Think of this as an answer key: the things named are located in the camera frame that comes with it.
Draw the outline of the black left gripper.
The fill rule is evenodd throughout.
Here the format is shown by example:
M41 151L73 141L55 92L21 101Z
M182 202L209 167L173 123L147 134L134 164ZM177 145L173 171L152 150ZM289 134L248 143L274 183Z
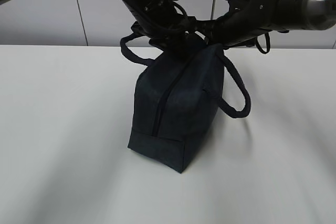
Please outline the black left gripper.
M152 19L138 17L131 26L134 34L146 36L150 39L150 45L163 51L169 51L178 56L188 55L187 32L195 31L197 19L195 16L177 14L176 28L166 28Z

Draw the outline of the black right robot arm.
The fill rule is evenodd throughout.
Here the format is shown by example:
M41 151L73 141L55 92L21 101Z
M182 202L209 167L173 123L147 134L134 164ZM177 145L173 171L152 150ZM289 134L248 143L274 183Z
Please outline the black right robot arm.
M335 25L335 0L226 0L229 11L196 23L196 30L211 44L259 47L257 37L291 30L327 30Z

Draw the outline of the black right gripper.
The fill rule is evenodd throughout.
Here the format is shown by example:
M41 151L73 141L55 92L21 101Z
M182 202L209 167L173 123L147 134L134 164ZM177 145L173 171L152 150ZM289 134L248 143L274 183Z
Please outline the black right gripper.
M229 43L229 31L225 23L226 18L223 17L215 20L197 20L194 28L195 31L204 35L210 44L226 45Z

